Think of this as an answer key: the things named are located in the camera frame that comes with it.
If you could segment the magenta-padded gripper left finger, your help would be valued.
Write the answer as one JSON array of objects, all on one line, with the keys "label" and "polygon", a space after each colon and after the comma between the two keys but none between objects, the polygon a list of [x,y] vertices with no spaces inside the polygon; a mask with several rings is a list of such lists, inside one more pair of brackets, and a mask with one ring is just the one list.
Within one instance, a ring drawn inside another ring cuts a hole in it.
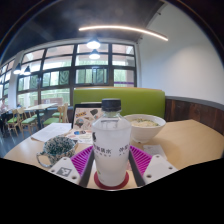
[{"label": "magenta-padded gripper left finger", "polygon": [[49,172],[74,184],[86,187],[89,182],[93,161],[93,147],[90,146],[71,158],[61,158]]}]

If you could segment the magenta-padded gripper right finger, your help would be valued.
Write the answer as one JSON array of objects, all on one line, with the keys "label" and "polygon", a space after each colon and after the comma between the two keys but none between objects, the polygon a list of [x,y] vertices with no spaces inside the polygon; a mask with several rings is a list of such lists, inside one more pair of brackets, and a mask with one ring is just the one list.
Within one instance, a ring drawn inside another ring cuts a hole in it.
[{"label": "magenta-padded gripper right finger", "polygon": [[177,169],[161,155],[151,156],[134,146],[130,147],[129,162],[138,187],[177,172]]}]

